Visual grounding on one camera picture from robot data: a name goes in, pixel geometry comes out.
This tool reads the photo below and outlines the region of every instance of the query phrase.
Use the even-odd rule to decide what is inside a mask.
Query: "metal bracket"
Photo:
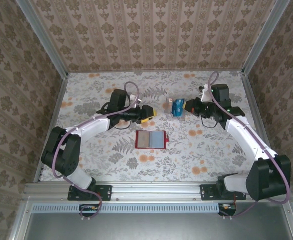
[[[95,193],[101,196],[103,201],[111,201],[112,185],[96,185]],[[67,200],[69,201],[99,201],[93,194],[80,191],[74,186],[70,186]]]
[[[202,201],[232,201],[232,200],[247,200],[247,196],[241,192],[230,192],[220,195],[216,184],[200,185]]]

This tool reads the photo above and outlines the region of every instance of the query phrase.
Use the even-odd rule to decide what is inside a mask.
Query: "patterned wallpaper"
[[[240,69],[276,0],[31,0],[69,72]]]
[[[61,86],[14,0],[0,0],[0,239],[32,182]]]
[[[293,0],[249,79],[272,147],[291,159],[293,191]]]

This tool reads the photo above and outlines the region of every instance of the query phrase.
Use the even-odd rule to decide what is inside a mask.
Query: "wire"
[[[114,128],[117,129],[117,130],[127,130],[127,129],[129,129],[129,127],[131,127],[131,124],[132,124],[132,121],[130,121],[130,125],[128,127],[125,127],[125,128],[117,128],[115,126]]]
[[[85,121],[85,122],[79,124],[78,126],[76,126],[76,127],[73,128],[73,129],[69,130],[69,131],[68,131],[68,132],[62,137],[61,141],[60,141],[59,144],[57,145],[57,148],[56,148],[56,151],[55,151],[55,154],[54,154],[54,157],[53,157],[52,171],[53,171],[53,175],[54,175],[55,178],[60,179],[60,178],[63,177],[62,174],[61,174],[61,175],[57,175],[57,172],[56,172],[56,163],[57,163],[58,154],[59,154],[59,151],[60,151],[60,149],[61,149],[61,146],[63,145],[63,143],[65,142],[65,140],[67,139],[67,137],[68,137],[71,133],[73,133],[76,129],[80,129],[80,128],[84,127],[85,125],[90,124],[91,122],[94,122],[94,121],[97,121],[97,120],[100,120],[100,119],[105,119],[105,118],[107,118],[107,117],[114,116],[114,115],[117,115],[117,114],[124,113],[124,112],[130,110],[131,108],[134,108],[134,106],[138,103],[139,98],[140,98],[140,89],[139,89],[138,85],[136,85],[136,84],[135,84],[134,82],[132,82],[132,81],[128,81],[128,82],[126,82],[126,83],[124,84],[124,90],[125,90],[126,92],[128,92],[128,91],[127,91],[127,85],[128,85],[128,84],[132,84],[132,85],[134,85],[135,88],[136,88],[136,91],[137,91],[136,98],[135,98],[134,102],[133,102],[132,104],[130,104],[129,107],[127,107],[127,108],[125,108],[125,109],[123,109],[123,110],[121,110],[121,111],[108,113],[108,114],[106,114],[106,115],[99,115],[99,116],[97,116],[97,117],[92,117],[91,119],[89,119],[89,120],[87,120],[87,121]],[[96,213],[92,215],[92,218],[94,218],[94,217],[99,213],[100,209],[102,208],[103,200],[102,200],[101,196],[99,196],[98,194],[96,194],[96,193],[93,192],[93,191],[89,191],[89,190],[86,190],[86,189],[81,188],[80,186],[74,184],[72,181],[70,181],[69,179],[67,179],[65,176],[63,177],[63,179],[66,180],[66,181],[67,181],[68,183],[70,183],[71,185],[73,185],[74,187],[76,187],[77,189],[79,189],[80,191],[85,192],[85,193],[89,193],[89,194],[93,194],[93,195],[95,195],[96,197],[99,198],[99,201],[100,201],[100,204],[99,204],[99,205],[100,205],[100,207],[99,207],[99,209],[96,211]]]
[[[218,125],[218,122],[216,122],[216,124],[214,126],[206,126],[204,123],[203,123],[203,116],[201,116],[201,122],[202,122],[202,125],[204,127],[206,127],[207,129],[214,129],[217,125]]]
[[[213,75],[216,74],[216,78],[215,80],[211,83],[212,77]],[[256,135],[252,132],[252,130],[244,123],[242,122],[240,119],[238,119],[237,117],[235,117],[233,114],[229,113],[227,110],[225,110],[219,103],[218,101],[215,99],[213,93],[212,93],[212,85],[218,80],[219,78],[219,73],[217,71],[214,71],[209,80],[208,80],[208,89],[209,89],[209,94],[213,100],[213,102],[228,116],[230,116],[232,119],[236,120],[238,123],[240,123],[249,133],[250,135],[254,138],[254,140],[257,142],[257,144],[261,147],[261,149],[265,152],[265,154],[270,158],[270,160],[272,161],[272,163],[274,164],[275,168],[277,169],[277,171],[279,172],[279,174],[281,175],[283,181],[284,181],[284,185],[286,188],[286,197],[283,201],[276,201],[273,199],[268,198],[268,200],[272,203],[275,204],[286,204],[291,197],[291,192],[290,192],[290,186],[289,186],[289,182],[285,176],[285,174],[283,173],[282,169],[279,167],[279,165],[277,164],[276,160],[273,158],[273,156],[269,153],[269,151],[267,150],[267,148],[264,146],[264,144],[256,137]],[[234,217],[239,217],[242,216],[243,214],[247,213],[250,209],[252,209],[256,204],[258,203],[258,201],[256,201],[252,206],[250,206],[247,210],[233,216]]]

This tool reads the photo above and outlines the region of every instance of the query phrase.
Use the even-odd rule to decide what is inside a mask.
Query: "table surface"
[[[143,104],[157,110],[147,123],[131,124],[127,130],[112,129],[81,145],[80,166],[99,182],[205,182],[218,176],[248,172],[253,164],[233,137],[222,129],[206,128],[201,119],[168,120],[164,113],[167,97],[199,96],[199,86],[208,83],[210,71],[71,73],[57,120],[67,128],[89,119],[110,101],[114,89],[135,82],[144,95]],[[240,107],[254,126],[241,72],[222,71],[217,84],[227,84],[233,106]],[[134,86],[128,92],[136,93]],[[212,127],[215,121],[205,119]],[[121,122],[117,127],[125,128]],[[136,131],[167,131],[170,142],[165,150],[135,149]],[[43,181],[59,181],[47,166]]]

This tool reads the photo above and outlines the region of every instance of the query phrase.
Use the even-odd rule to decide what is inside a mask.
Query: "purple cable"
[[[87,124],[89,124],[89,123],[91,123],[91,122],[93,122],[93,121],[96,121],[96,120],[99,120],[99,119],[104,119],[104,118],[107,118],[107,117],[109,117],[109,116],[113,116],[113,115],[117,115],[117,114],[124,113],[124,112],[130,110],[131,108],[133,108],[133,107],[138,103],[139,98],[140,98],[140,90],[139,90],[138,85],[136,85],[136,84],[135,84],[134,82],[132,82],[132,81],[128,81],[128,82],[126,82],[126,83],[124,84],[124,90],[125,90],[126,92],[127,92],[127,85],[128,85],[128,84],[132,84],[132,85],[134,85],[134,86],[136,87],[136,91],[137,91],[136,98],[135,98],[134,102],[133,102],[128,108],[125,108],[125,109],[123,109],[123,110],[121,110],[121,111],[112,112],[112,113],[109,113],[109,114],[106,114],[106,115],[100,115],[100,116],[97,116],[97,117],[93,117],[93,118],[91,118],[91,119],[89,119],[89,120],[87,120],[87,121],[85,121],[85,122],[79,124],[79,125],[76,126],[75,128],[71,129],[70,131],[68,131],[68,132],[62,137],[61,141],[60,141],[59,144],[57,145],[57,148],[56,148],[56,151],[55,151],[55,154],[54,154],[54,158],[53,158],[53,163],[52,163],[52,171],[53,171],[53,175],[54,175],[55,178],[60,179],[60,178],[63,177],[62,174],[61,174],[61,175],[57,175],[57,172],[56,172],[56,163],[57,163],[58,154],[59,154],[59,151],[60,151],[60,149],[61,149],[61,147],[62,147],[62,144],[64,143],[64,141],[67,139],[67,137],[68,137],[71,133],[73,133],[76,129],[80,129],[81,127],[83,127],[83,126],[85,126],[85,125],[87,125]],[[101,209],[101,207],[102,207],[102,204],[103,204],[103,201],[102,201],[101,196],[99,196],[98,194],[96,194],[96,193],[93,192],[93,191],[89,191],[89,190],[86,190],[86,189],[81,188],[80,186],[74,184],[72,181],[70,181],[69,179],[67,179],[65,176],[63,177],[63,179],[64,179],[65,181],[67,181],[68,183],[70,183],[71,185],[73,185],[74,187],[76,187],[77,189],[79,189],[80,191],[85,192],[85,193],[89,193],[89,194],[93,194],[93,195],[95,195],[95,196],[97,196],[97,197],[99,198],[99,201],[100,201],[100,204],[99,204],[99,205],[100,205],[100,207],[98,208],[98,210],[96,211],[96,213],[93,214],[93,215],[91,216],[91,218],[94,218],[94,217],[99,213],[99,211],[100,211],[100,209]]]
[[[211,83],[212,77],[213,75],[216,74],[216,78],[215,80]],[[262,142],[260,142],[260,140],[255,136],[255,134],[252,132],[252,130],[250,128],[247,127],[247,125],[242,122],[240,119],[238,119],[237,117],[235,117],[234,115],[232,115],[231,113],[229,113],[227,110],[225,110],[219,103],[218,101],[215,99],[213,93],[212,93],[212,85],[218,80],[219,78],[219,73],[217,71],[214,71],[209,80],[208,80],[208,89],[209,89],[209,94],[213,100],[213,102],[224,112],[226,113],[228,116],[230,116],[231,118],[233,118],[234,120],[236,120],[238,123],[240,123],[249,133],[250,135],[254,138],[254,140],[257,142],[257,144],[261,147],[261,149],[265,152],[265,154],[271,159],[272,163],[274,164],[275,168],[277,169],[277,171],[279,172],[279,174],[281,175],[283,181],[284,181],[284,185],[286,188],[286,198],[283,201],[276,201],[273,199],[268,198],[267,200],[269,200],[272,203],[275,204],[286,204],[291,197],[291,192],[290,192],[290,186],[288,183],[288,180],[285,176],[285,174],[283,173],[283,171],[281,170],[281,168],[279,167],[279,165],[277,164],[276,160],[272,157],[272,155],[269,153],[269,151],[265,148],[265,146],[263,145]],[[256,204],[258,203],[258,201],[256,201],[252,206],[250,206],[247,210],[233,216],[232,218],[236,218],[236,217],[240,217],[242,215],[244,215],[245,213],[247,213],[249,210],[251,210]]]

